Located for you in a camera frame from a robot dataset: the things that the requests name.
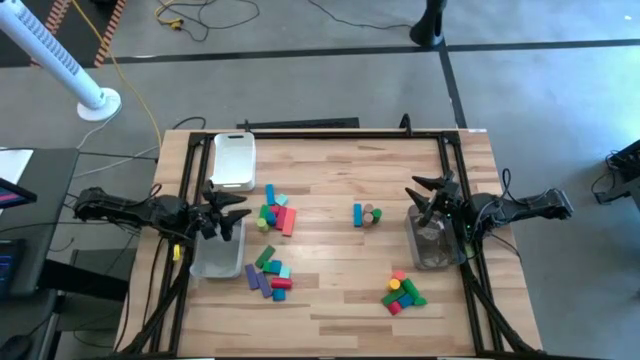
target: computer screen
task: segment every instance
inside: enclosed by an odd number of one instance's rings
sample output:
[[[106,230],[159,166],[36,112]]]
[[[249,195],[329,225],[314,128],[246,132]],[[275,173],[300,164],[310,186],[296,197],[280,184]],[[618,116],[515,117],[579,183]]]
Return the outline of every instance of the computer screen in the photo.
[[[36,194],[0,178],[0,209],[28,204],[36,200],[38,200]]]

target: green block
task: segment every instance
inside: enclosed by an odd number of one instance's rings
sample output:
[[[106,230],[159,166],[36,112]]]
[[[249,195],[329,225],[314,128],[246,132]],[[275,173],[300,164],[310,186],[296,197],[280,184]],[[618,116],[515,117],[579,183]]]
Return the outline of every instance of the green block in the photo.
[[[427,299],[425,299],[423,297],[419,297],[417,299],[414,299],[413,300],[413,305],[416,305],[416,306],[427,305]]]
[[[389,304],[391,304],[392,302],[400,299],[402,297],[402,295],[406,294],[407,292],[404,291],[403,288],[400,288],[398,290],[394,290],[392,292],[390,292],[387,296],[382,298],[382,303],[384,304],[384,306],[389,306]]]
[[[266,219],[268,212],[269,212],[269,206],[268,205],[262,205],[262,207],[260,208],[260,216],[258,218]]]
[[[371,214],[373,215],[373,223],[377,224],[380,221],[380,218],[382,217],[382,210],[373,209]]]
[[[416,286],[413,285],[413,282],[409,279],[402,280],[402,288],[406,291],[414,300],[418,300],[422,296],[420,296],[420,292],[416,289]]]
[[[260,257],[258,257],[258,260],[256,260],[256,266],[258,269],[262,268],[262,265],[271,258],[271,255],[273,255],[274,252],[276,252],[276,249],[271,245],[268,245],[267,248],[264,249]]]

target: desk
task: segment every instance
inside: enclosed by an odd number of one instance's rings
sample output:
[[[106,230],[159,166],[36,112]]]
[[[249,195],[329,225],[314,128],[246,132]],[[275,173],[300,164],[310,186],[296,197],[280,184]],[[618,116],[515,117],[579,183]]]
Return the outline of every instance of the desk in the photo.
[[[188,138],[189,131],[168,131],[165,135],[154,179],[163,185],[163,193],[178,194]],[[460,131],[460,138],[471,191],[501,193],[488,135]],[[294,288],[285,302],[273,303],[259,291],[250,291],[244,276],[230,281],[192,278],[179,356],[474,354],[459,270],[455,267],[439,272],[415,270],[403,225],[411,204],[404,187],[427,194],[416,187],[411,176],[442,174],[436,141],[257,140],[256,147],[256,188],[238,207],[254,211],[247,222],[244,263],[254,262],[270,244],[276,248],[273,258],[292,267]],[[448,154],[454,164],[453,153]],[[199,156],[195,159],[191,192]],[[208,174],[211,174],[213,154],[209,159]],[[267,183],[274,184],[277,193],[288,195],[288,206],[298,211],[290,238],[278,231],[262,234],[253,225],[260,205],[265,202]],[[383,211],[380,224],[368,229],[354,228],[354,202],[371,202],[380,207]],[[513,243],[509,227],[496,233]],[[157,244],[155,232],[145,230],[131,276],[131,313],[125,345],[143,323]],[[158,298],[165,252],[166,247],[162,247],[155,268],[151,309]],[[498,308],[526,342],[539,348],[518,258],[489,239],[485,241],[485,255]],[[392,317],[380,299],[391,272],[397,269],[408,273],[429,304]],[[490,348],[486,316],[478,306],[485,347]],[[172,311],[165,319],[161,350],[167,349]]]

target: gray concrete floor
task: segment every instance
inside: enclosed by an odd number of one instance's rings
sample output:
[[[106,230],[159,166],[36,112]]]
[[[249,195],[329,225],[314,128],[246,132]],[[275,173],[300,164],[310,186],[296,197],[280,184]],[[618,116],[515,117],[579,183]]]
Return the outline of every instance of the gray concrete floor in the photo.
[[[336,24],[304,0],[254,0],[262,15],[206,43],[160,28],[153,1],[129,1],[113,41],[117,56],[411,45],[407,29],[379,31]],[[317,0],[336,16],[380,26],[413,23],[424,1]],[[204,12],[214,22],[241,19],[252,8],[231,0]],[[449,44],[640,38],[640,3],[633,0],[450,1]],[[555,354],[633,359],[640,331],[640,213],[629,200],[596,205],[591,182],[603,158],[640,138],[640,48],[598,48],[451,54],[469,127],[487,128],[499,167],[513,172],[524,195],[557,186],[576,209],[566,222],[531,220],[514,226],[543,344]],[[455,127],[436,54],[366,55],[156,63],[123,66],[160,122],[205,116],[208,128],[252,122],[360,117],[363,127]],[[133,154],[156,145],[145,113],[114,69],[89,70],[120,91],[122,113],[85,150]],[[3,146],[76,146],[94,125],[81,122],[75,101],[42,70],[0,69]],[[78,172],[114,162],[82,157]],[[78,178],[71,191],[102,186],[145,196],[154,164],[129,162]],[[63,213],[70,218],[68,210]],[[54,248],[115,249],[126,234],[114,227],[60,226]],[[52,253],[67,261],[71,249]],[[100,343],[113,333],[81,334]],[[58,358],[95,355],[71,336]]]

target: wooden table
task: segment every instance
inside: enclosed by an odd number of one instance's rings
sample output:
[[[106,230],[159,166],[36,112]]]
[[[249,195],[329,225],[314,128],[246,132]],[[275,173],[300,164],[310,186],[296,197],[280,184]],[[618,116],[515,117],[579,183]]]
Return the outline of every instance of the wooden table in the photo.
[[[487,133],[461,130],[460,136],[471,191],[500,194]],[[162,193],[178,194],[188,137],[189,131],[165,135],[154,179],[163,185]],[[240,206],[254,211],[248,217],[245,263],[253,263],[266,245],[274,246],[273,259],[292,268],[294,288],[285,302],[274,303],[259,290],[250,291],[244,274],[229,281],[192,278],[180,356],[474,354],[460,271],[415,270],[403,225],[411,204],[404,188],[428,195],[411,176],[441,175],[436,141],[257,140],[256,147],[256,188]],[[208,174],[213,171],[213,152]],[[453,151],[449,158],[455,168]],[[191,184],[197,159],[196,154]],[[287,206],[297,209],[290,238],[274,230],[260,233],[254,225],[268,183],[278,194],[287,194]],[[380,224],[354,228],[355,202],[381,208]],[[509,227],[496,233],[514,243]],[[131,276],[131,313],[123,345],[141,328],[157,243],[155,231],[145,230]],[[158,297],[165,248],[155,269],[149,313]],[[518,258],[491,239],[485,240],[485,255],[498,308],[526,342],[539,348]],[[380,299],[391,272],[398,269],[407,272],[429,304],[392,317]],[[478,306],[485,347],[491,348],[486,316]],[[171,309],[161,349],[167,348],[172,319]]]

